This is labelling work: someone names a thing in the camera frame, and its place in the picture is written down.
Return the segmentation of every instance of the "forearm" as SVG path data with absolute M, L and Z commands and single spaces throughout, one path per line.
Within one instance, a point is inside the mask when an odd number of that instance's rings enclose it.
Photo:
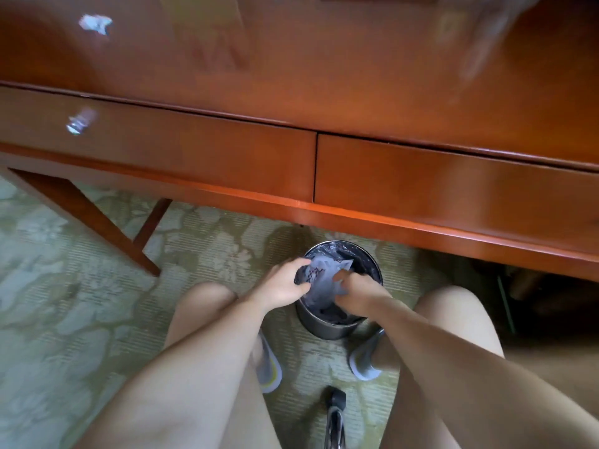
M 462 448 L 599 444 L 595 419 L 540 378 L 398 301 L 377 299 L 369 312 Z
M 217 448 L 264 310 L 239 301 L 163 351 L 117 393 L 79 447 Z M 210 441 L 186 441 L 186 429 Z

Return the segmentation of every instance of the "foot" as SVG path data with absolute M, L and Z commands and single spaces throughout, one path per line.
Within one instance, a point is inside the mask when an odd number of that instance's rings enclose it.
M 384 329 L 379 329 L 370 339 L 357 347 L 349 355 L 349 367 L 357 379 L 368 381 L 377 378 L 381 370 L 375 369 L 371 362 L 371 356 L 378 344 L 378 340 L 385 334 Z
M 256 346 L 251 353 L 251 359 L 256 366 L 256 374 L 262 393 L 268 394 L 279 387 L 283 379 L 283 370 L 262 331 L 258 334 Z

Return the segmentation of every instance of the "hand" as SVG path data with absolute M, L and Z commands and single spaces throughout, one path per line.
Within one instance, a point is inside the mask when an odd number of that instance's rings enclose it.
M 311 284 L 296 285 L 295 274 L 310 262 L 309 258 L 300 257 L 273 266 L 246 294 L 246 299 L 257 302 L 264 313 L 297 301 L 310 290 Z
M 368 317 L 372 304 L 381 299 L 393 299 L 389 292 L 369 275 L 342 269 L 333 276 L 348 294 L 335 296 L 335 304 L 353 315 Z

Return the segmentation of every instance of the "leg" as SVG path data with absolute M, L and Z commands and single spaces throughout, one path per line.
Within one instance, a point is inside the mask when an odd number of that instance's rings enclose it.
M 177 304 L 168 328 L 165 348 L 218 318 L 235 300 L 235 293 L 220 284 L 207 282 L 192 287 Z M 239 385 L 237 399 L 221 442 L 222 449 L 280 449 L 256 377 L 255 366 L 260 361 L 261 348 L 262 342 L 257 339 L 256 349 Z
M 131 241 L 71 181 L 6 167 L 0 167 L 0 175 L 15 186 L 38 197 L 49 208 L 68 221 L 82 223 L 89 229 L 91 234 L 116 247 L 152 275 L 158 276 L 160 274 L 160 268 L 146 257 L 142 251 L 149 238 L 149 234 L 147 237 L 146 234 L 150 226 L 144 225 L 140 232 L 143 236 L 137 242 Z M 168 205 L 165 206 L 162 200 L 161 203 L 161 208 L 166 211 Z M 153 220 L 150 221 L 152 224 L 156 217 L 157 215 L 154 215 Z
M 468 290 L 445 287 L 425 294 L 416 304 L 415 311 L 446 331 L 503 356 L 489 315 Z M 371 359 L 378 369 L 400 368 L 400 358 L 386 336 L 380 339 Z M 401 368 L 395 401 L 380 447 L 459 448 L 405 367 Z

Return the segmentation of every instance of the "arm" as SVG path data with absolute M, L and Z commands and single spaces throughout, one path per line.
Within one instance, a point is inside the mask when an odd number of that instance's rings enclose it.
M 463 449 L 599 447 L 599 422 L 551 385 L 429 324 L 370 277 L 337 279 L 348 290 L 337 303 L 385 329 Z
M 266 313 L 297 300 L 310 260 L 275 266 L 218 320 L 172 345 L 128 381 L 76 446 L 217 449 Z M 192 441 L 199 434 L 202 441 Z

